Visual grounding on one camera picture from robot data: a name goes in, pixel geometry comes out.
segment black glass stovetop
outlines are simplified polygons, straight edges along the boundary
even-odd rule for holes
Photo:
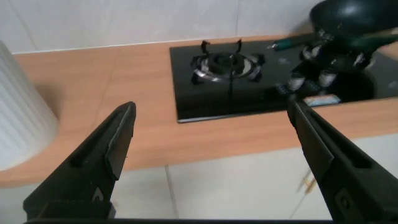
[[[196,77],[195,83],[191,63],[194,57],[203,55],[201,47],[170,48],[177,121],[186,123],[286,110],[291,97],[335,96],[338,103],[347,103],[398,96],[398,62],[379,52],[374,54],[374,65],[364,73],[339,73],[329,87],[321,88],[317,85],[320,69],[314,66],[307,71],[302,87],[295,92],[289,91],[285,86],[291,71],[302,62],[303,47],[280,52],[266,50],[271,43],[273,40],[243,42],[241,46],[241,54],[263,55],[265,58],[261,77],[255,82],[248,78],[213,82]],[[211,44],[207,50],[233,53],[236,44]]]

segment gas stove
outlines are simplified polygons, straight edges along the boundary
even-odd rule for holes
[[[322,106],[398,96],[398,63],[379,52],[365,70],[337,73],[309,60],[319,49],[266,50],[272,43],[170,48],[177,121],[281,111],[296,98]]]

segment white trash can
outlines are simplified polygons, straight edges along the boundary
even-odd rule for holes
[[[58,121],[0,41],[0,170],[25,162],[58,133]]]

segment wall tile grout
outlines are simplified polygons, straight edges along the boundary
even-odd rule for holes
[[[169,190],[170,190],[170,196],[172,198],[172,202],[173,202],[173,212],[174,212],[174,216],[175,218],[180,218],[180,215],[178,214],[178,209],[177,209],[177,203],[175,201],[175,194],[174,194],[174,188],[173,188],[173,183],[172,183],[172,179],[170,176],[170,169],[169,166],[165,166],[164,167],[165,171],[166,171],[166,178],[167,178],[167,183],[169,185]]]
[[[17,16],[19,22],[23,26],[23,28],[24,28],[24,30],[25,30],[25,32],[26,32],[26,34],[27,34],[27,36],[28,36],[28,38],[30,40],[30,43],[33,45],[33,47],[36,50],[39,50],[39,48],[36,46],[36,43],[33,40],[33,36],[32,36],[32,33],[31,33],[30,29],[28,28],[27,24],[25,23],[25,20],[23,20],[22,16],[19,14],[19,12],[18,12],[17,8],[15,7],[14,3],[12,2],[12,0],[7,0],[7,1],[8,1],[8,3],[11,6],[11,10],[15,13],[15,15]]]
[[[238,23],[239,23],[239,5],[241,0],[238,0],[238,5],[236,6],[236,23],[235,23],[235,37],[238,36]]]

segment stove knob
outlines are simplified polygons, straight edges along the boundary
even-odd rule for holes
[[[298,90],[304,83],[305,76],[299,72],[294,72],[287,80],[287,88],[292,91]]]
[[[319,75],[319,85],[322,87],[330,86],[337,76],[337,72],[332,72],[331,70],[322,70]]]

